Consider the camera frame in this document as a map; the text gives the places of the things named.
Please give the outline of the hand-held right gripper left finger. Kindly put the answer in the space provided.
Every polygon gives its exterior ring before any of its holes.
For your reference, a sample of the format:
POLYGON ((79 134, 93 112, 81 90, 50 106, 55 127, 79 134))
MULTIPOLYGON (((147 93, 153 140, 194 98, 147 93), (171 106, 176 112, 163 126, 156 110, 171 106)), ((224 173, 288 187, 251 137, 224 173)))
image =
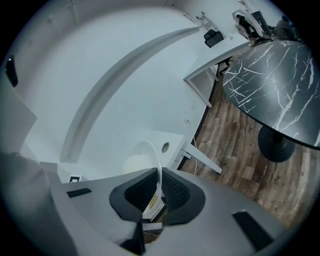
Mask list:
POLYGON ((144 254, 143 212, 157 183, 156 167, 76 183, 49 174, 55 208, 79 256, 144 254))

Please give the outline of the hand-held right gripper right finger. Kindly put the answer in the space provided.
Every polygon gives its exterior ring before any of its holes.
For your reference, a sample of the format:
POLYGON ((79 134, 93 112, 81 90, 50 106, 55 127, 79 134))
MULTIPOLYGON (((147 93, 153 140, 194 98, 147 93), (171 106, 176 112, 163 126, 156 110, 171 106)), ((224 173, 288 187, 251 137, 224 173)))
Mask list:
POLYGON ((162 170, 168 213, 146 256, 269 255, 285 232, 262 206, 227 185, 178 170, 162 170))

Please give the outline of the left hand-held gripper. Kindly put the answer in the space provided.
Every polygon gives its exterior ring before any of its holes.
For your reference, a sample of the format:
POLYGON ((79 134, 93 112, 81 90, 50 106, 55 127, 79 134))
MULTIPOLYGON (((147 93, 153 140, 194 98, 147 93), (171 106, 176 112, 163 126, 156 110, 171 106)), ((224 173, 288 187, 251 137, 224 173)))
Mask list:
POLYGON ((83 178, 75 163, 58 163, 57 174, 63 184, 81 182, 83 178))

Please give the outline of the white round plate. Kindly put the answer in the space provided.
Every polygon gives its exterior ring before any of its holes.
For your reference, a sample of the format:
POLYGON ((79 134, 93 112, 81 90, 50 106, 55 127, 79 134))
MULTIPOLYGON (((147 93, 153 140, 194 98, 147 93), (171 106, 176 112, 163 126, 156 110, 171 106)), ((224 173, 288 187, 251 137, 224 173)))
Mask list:
POLYGON ((162 164, 157 149, 149 141, 141 141, 134 147, 127 164, 127 170, 131 172, 157 168, 156 191, 142 214, 143 219, 152 221, 165 205, 162 201, 162 164))

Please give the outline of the round black marble table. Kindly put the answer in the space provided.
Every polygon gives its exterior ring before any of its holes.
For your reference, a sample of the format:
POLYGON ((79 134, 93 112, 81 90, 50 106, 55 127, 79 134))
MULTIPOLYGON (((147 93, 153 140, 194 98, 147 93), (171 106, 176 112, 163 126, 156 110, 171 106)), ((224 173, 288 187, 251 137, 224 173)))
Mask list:
POLYGON ((320 68, 307 45, 275 40, 245 51, 223 89, 261 125, 258 147, 269 161, 288 160, 298 144, 320 151, 320 68))

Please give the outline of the white desk with grommet hole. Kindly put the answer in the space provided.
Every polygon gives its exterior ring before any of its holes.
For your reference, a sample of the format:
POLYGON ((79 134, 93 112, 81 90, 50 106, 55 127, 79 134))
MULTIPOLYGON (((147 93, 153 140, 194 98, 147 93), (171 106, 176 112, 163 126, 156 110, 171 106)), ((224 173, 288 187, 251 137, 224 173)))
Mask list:
POLYGON ((149 130, 142 141, 148 141, 156 148, 162 167, 172 167, 178 155, 182 154, 184 156, 190 155, 219 174, 222 172, 222 169, 216 163, 190 142, 187 142, 182 134, 149 130), (169 149, 166 153, 162 153, 162 146, 166 142, 170 144, 169 149))

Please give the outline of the long white desk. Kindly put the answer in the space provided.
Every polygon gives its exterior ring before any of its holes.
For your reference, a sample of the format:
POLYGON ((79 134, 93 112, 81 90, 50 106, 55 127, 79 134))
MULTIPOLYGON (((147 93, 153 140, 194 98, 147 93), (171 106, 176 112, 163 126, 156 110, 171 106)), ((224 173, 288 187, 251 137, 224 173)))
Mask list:
POLYGON ((211 108, 212 105, 209 99, 202 93, 202 91, 192 82, 192 79, 202 72, 208 71, 209 74, 218 82, 218 78, 211 70, 211 67, 218 65, 220 62, 236 55, 241 51, 246 51, 250 48, 250 42, 240 34, 233 34, 232 38, 227 37, 203 51, 191 65, 190 69, 184 76, 183 80, 190 85, 194 91, 199 95, 202 101, 211 108))

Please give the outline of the black office chair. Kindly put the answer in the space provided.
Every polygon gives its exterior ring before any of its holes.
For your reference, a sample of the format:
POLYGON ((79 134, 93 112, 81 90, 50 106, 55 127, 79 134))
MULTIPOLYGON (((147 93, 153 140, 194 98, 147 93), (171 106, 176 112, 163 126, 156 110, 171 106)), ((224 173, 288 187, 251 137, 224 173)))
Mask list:
MULTIPOLYGON (((216 44, 218 44, 219 42, 223 41, 224 37, 222 35, 222 33, 220 31, 214 31, 213 29, 210 29, 205 35, 204 35, 204 43, 209 47, 212 48, 213 46, 215 46, 216 44)), ((233 56, 228 57, 222 61, 220 61, 217 65, 220 67, 222 64, 225 64, 226 67, 224 69, 221 69, 219 71, 220 75, 223 75, 223 72, 226 71, 229 66, 230 66, 230 62, 232 62, 233 60, 231 60, 233 56)))

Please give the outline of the metal ladder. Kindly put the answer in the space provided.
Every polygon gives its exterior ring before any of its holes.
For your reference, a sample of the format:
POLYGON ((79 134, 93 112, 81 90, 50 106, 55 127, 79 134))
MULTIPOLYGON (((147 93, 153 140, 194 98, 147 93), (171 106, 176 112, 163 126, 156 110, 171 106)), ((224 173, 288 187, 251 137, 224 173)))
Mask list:
POLYGON ((196 16, 196 18, 207 31, 215 31, 217 29, 215 23, 203 11, 201 11, 201 14, 196 16))

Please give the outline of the white draped chair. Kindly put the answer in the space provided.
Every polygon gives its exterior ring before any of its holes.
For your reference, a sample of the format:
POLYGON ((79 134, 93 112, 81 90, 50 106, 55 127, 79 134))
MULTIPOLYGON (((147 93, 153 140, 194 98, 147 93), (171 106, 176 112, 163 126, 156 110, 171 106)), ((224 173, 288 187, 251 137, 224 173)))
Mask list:
POLYGON ((232 18, 238 33, 247 40, 253 42, 261 41, 265 38, 262 27, 248 11, 238 9, 232 13, 232 18))

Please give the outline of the black wall box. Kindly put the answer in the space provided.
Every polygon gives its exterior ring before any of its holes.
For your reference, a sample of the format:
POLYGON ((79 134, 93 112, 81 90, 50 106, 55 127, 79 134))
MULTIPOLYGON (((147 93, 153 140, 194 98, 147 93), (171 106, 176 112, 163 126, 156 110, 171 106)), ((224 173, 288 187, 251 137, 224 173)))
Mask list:
POLYGON ((16 67, 15 67, 15 58, 14 56, 10 56, 5 64, 5 73, 11 82, 12 86, 15 88, 18 83, 18 76, 16 72, 16 67))

